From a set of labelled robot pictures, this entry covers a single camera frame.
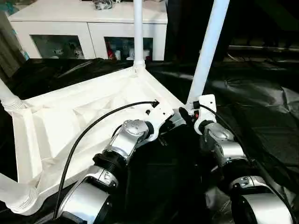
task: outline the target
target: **black tarp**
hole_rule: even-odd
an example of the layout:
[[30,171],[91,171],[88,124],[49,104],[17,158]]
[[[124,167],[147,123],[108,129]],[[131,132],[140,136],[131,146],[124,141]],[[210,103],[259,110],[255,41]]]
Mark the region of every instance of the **black tarp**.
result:
[[[29,60],[8,83],[21,99],[131,66],[131,62]],[[185,103],[195,64],[152,62],[147,70]],[[249,154],[264,164],[274,180],[298,193],[299,87],[296,64],[213,64],[205,93],[216,97],[217,111],[243,139]],[[16,179],[10,116],[0,108],[0,172]],[[281,163],[289,166],[282,168]],[[137,150],[130,164],[125,219],[129,223],[209,223],[199,138],[182,126]],[[51,212],[54,197],[30,217],[0,212],[1,223],[34,223]]]

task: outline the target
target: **items on cabinet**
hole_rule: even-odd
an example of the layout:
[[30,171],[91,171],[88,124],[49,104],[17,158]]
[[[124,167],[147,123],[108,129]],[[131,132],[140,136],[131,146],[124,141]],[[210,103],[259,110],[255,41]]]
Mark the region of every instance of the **items on cabinet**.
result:
[[77,36],[72,35],[31,35],[43,58],[84,59]]
[[[108,59],[112,60],[134,60],[133,37],[105,37]],[[143,56],[145,60],[152,60],[153,38],[143,39]]]

